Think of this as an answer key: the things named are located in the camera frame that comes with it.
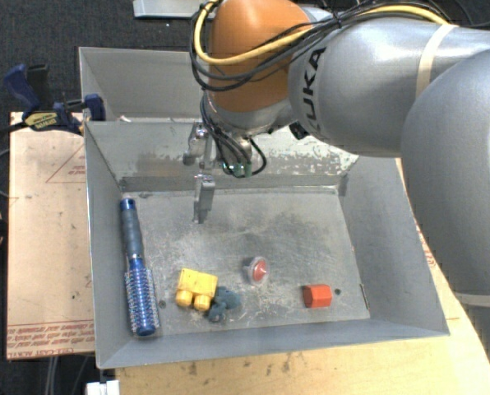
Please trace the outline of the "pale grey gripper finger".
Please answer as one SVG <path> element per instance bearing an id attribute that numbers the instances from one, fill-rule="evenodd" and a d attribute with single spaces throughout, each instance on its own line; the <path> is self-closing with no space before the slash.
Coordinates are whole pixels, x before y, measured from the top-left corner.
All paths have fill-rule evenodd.
<path id="1" fill-rule="evenodd" d="M 197 174 L 194 179 L 194 203 L 193 203 L 193 221 L 197 224 L 203 222 L 203 210 L 201 206 L 201 191 L 203 184 L 203 174 Z"/>
<path id="2" fill-rule="evenodd" d="M 205 221 L 212 209 L 215 194 L 215 181 L 204 178 L 202 181 L 202 220 Z"/>

